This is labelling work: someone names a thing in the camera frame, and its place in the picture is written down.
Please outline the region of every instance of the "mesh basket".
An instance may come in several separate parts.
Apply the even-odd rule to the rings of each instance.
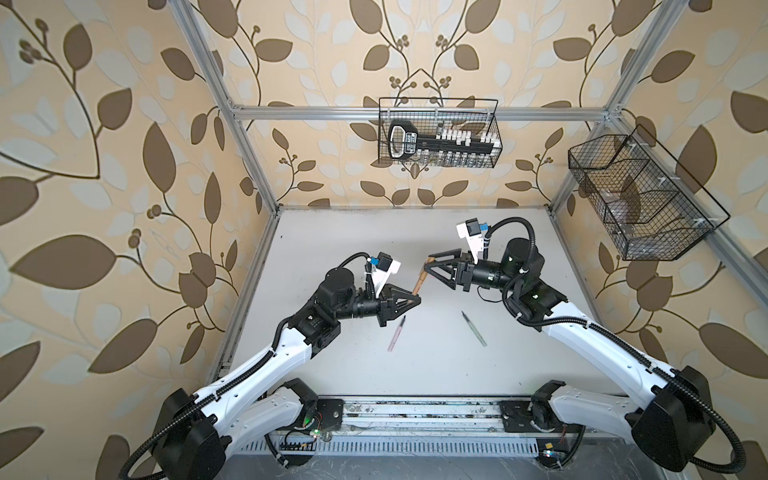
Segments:
[[[648,153],[649,139],[674,161],[675,174]],[[647,131],[638,134],[635,128],[631,135],[603,135],[577,145],[568,150],[568,168],[623,260],[676,260],[730,218]],[[704,213],[700,204],[715,213]]]
[[[503,148],[497,104],[475,98],[380,98],[379,163],[493,168]]]

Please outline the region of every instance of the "pen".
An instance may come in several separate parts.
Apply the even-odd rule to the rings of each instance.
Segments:
[[[475,324],[472,323],[472,321],[469,319],[467,314],[462,312],[462,316],[464,317],[464,320],[467,321],[467,325],[469,325],[469,328],[472,329],[472,332],[475,334],[475,336],[478,337],[478,340],[480,340],[480,343],[483,346],[488,346],[488,344],[485,343],[485,340],[483,340],[482,335],[480,335],[480,332],[478,332],[478,330],[475,328]]]
[[[406,317],[403,316],[402,320],[400,320],[400,324],[397,326],[397,330],[395,330],[395,336],[392,337],[392,342],[389,343],[389,348],[386,350],[387,352],[392,352],[392,349],[395,348],[395,342],[397,342],[397,337],[399,337],[400,332],[402,332],[402,324],[405,322],[406,322]]]

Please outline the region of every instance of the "black cable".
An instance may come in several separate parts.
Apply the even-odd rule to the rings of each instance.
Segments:
[[[528,240],[530,243],[528,244],[528,255],[526,256],[522,267],[523,270],[528,271],[528,266],[531,265],[531,262],[533,261],[534,248],[536,247],[536,233],[533,231],[531,222],[527,221],[523,217],[505,218],[504,220],[499,221],[496,225],[493,225],[492,227],[489,227],[488,230],[486,230],[485,238],[483,239],[482,259],[488,259],[488,246],[491,244],[491,235],[493,235],[493,233],[500,227],[503,227],[508,223],[519,223],[528,231]]]
[[[355,258],[361,258],[361,257],[367,260],[370,258],[370,255],[365,252],[355,253],[354,255],[350,256],[349,258],[341,262],[341,264],[339,265],[339,268],[343,268],[347,266],[347,264],[352,260],[354,260]],[[366,297],[368,298],[368,300],[373,300],[373,297],[376,296],[376,292],[373,289],[373,278],[371,277],[371,269],[372,269],[371,263],[369,261],[366,261]]]
[[[283,468],[288,468],[289,462],[288,458],[285,458],[282,453],[278,452],[275,448],[275,444],[272,443],[272,439],[270,438],[269,433],[264,434],[264,442],[266,443],[266,447],[270,450],[272,453],[272,456],[277,460],[277,463],[280,463]]]
[[[615,333],[604,328],[603,326],[600,326],[593,322],[588,322],[586,319],[583,319],[577,316],[556,316],[550,319],[542,320],[541,322],[525,322],[525,321],[521,321],[521,319],[518,319],[518,321],[525,326],[536,326],[536,327],[555,325],[557,323],[577,323],[579,325],[585,326],[589,329],[592,329],[600,333],[602,336],[616,343],[624,351],[632,355],[632,357],[636,359],[642,366],[646,368],[650,368],[653,365],[653,363],[645,355],[640,353],[639,350],[635,349],[632,345],[625,342],[622,338],[617,336]],[[720,416],[719,413],[715,412],[715,410],[711,406],[706,404],[705,401],[703,401],[698,396],[698,394],[696,394],[693,390],[688,388],[688,386],[686,386],[677,378],[673,377],[672,375],[670,375],[669,373],[665,372],[664,370],[660,369],[657,366],[654,367],[651,370],[651,372],[655,373],[662,379],[666,380],[667,383],[670,383],[673,386],[673,388],[683,393],[688,399],[696,403],[700,409],[702,409],[706,414],[708,414],[708,416],[712,418],[715,424],[718,427],[720,427],[720,430],[723,431],[726,438],[728,438],[728,442],[730,442],[731,447],[733,448],[733,460],[727,464],[711,463],[697,457],[693,457],[690,462],[693,463],[694,465],[700,466],[701,468],[705,468],[707,470],[711,470],[712,472],[716,472],[716,473],[732,474],[732,473],[740,472],[746,465],[746,452],[744,451],[744,447],[741,444],[741,440],[739,440],[738,435],[736,435],[736,433],[733,431],[730,425],[728,425],[728,422],[726,422],[726,420],[722,416]]]
[[[365,252],[355,253],[354,255],[350,256],[348,259],[346,259],[343,262],[341,262],[341,264],[339,265],[339,268],[341,268],[343,266],[346,266],[346,264],[348,264],[349,262],[351,262],[355,258],[360,258],[360,257],[368,259],[368,258],[370,258],[370,255],[365,253]]]
[[[574,455],[576,455],[576,451],[581,445],[581,440],[584,440],[584,433],[586,431],[587,431],[587,427],[582,425],[578,431],[578,434],[576,435],[576,440],[574,440],[574,444],[571,445],[571,448],[568,450],[568,453],[565,454],[565,457],[562,459],[562,461],[558,461],[553,465],[546,465],[543,462],[540,462],[540,463],[546,468],[551,468],[551,469],[564,468],[574,458]]]
[[[488,300],[488,299],[483,298],[482,295],[480,294],[480,286],[479,285],[478,285],[478,296],[480,297],[480,300],[482,300],[484,302],[488,302],[488,303],[500,303],[501,302],[501,300]]]
[[[277,324],[277,329],[275,330],[275,336],[272,341],[272,351],[267,352],[264,354],[263,357],[252,367],[250,367],[245,372],[238,375],[236,378],[230,380],[225,385],[221,386],[219,389],[216,390],[216,394],[213,393],[209,396],[205,397],[204,399],[200,400],[199,402],[195,403],[194,406],[192,406],[190,409],[188,409],[185,413],[179,415],[177,418],[175,418],[172,422],[168,423],[163,427],[162,429],[158,430],[157,433],[152,435],[147,441],[141,444],[138,449],[130,456],[128,457],[128,460],[125,461],[122,468],[120,469],[118,473],[118,480],[161,480],[161,478],[165,478],[165,474],[163,472],[156,472],[152,475],[147,475],[144,477],[134,478],[128,475],[128,472],[131,470],[131,467],[133,467],[136,462],[138,462],[138,459],[149,449],[152,448],[153,445],[157,444],[157,442],[164,437],[168,432],[179,426],[182,422],[185,422],[187,419],[189,419],[192,415],[198,413],[200,410],[203,409],[203,407],[209,405],[217,398],[220,398],[222,394],[229,392],[231,389],[233,389],[238,384],[242,383],[245,379],[247,379],[249,376],[253,375],[255,372],[257,372],[261,367],[263,367],[269,359],[273,357],[273,352],[277,349],[278,343],[280,343],[280,334],[283,331],[283,327],[288,323],[288,319],[280,320],[280,323]]]

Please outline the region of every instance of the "metal rail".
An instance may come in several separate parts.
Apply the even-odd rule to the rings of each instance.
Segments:
[[[424,107],[424,111],[434,108]],[[463,108],[463,111],[485,113],[486,108]],[[368,121],[379,118],[378,108],[363,107],[251,107],[236,105],[232,112],[237,120],[328,120]],[[496,109],[498,121],[603,121],[607,115],[604,108],[517,108]]]

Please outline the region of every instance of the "wall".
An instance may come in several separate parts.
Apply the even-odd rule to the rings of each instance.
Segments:
[[[192,4],[233,101],[283,107],[375,107],[389,96],[599,107],[658,6],[651,0]],[[247,127],[275,198],[303,206],[545,205],[564,178],[566,149],[587,133],[578,122],[501,124],[504,155],[488,171],[376,161],[377,132],[369,124],[258,121]],[[561,128],[561,141],[541,159],[536,190],[535,155]],[[281,164],[280,158],[291,159],[273,141],[273,129],[298,162],[316,167],[304,163],[308,170],[297,174],[298,164]],[[553,163],[544,163],[547,156]],[[527,170],[531,163],[534,170]]]
[[[209,372],[266,211],[164,2],[4,0],[0,47],[0,477],[112,479]]]
[[[193,4],[236,103],[347,106],[361,105],[366,95],[474,95],[514,107],[603,105],[657,6],[653,0]]]
[[[733,218],[723,228],[764,266],[766,20],[765,2],[691,2],[625,111],[655,131],[725,205]],[[705,243],[675,262],[620,261],[582,193],[571,196],[558,218],[601,318],[651,355],[700,370],[714,407],[746,441],[747,467],[738,478],[768,478],[768,315]],[[728,462],[729,453],[718,432],[699,456]]]
[[[565,177],[568,148],[588,133],[577,121],[501,122],[504,149],[496,167],[488,169],[379,161],[376,127],[370,124],[254,121],[247,126],[280,203],[351,207],[545,205]]]

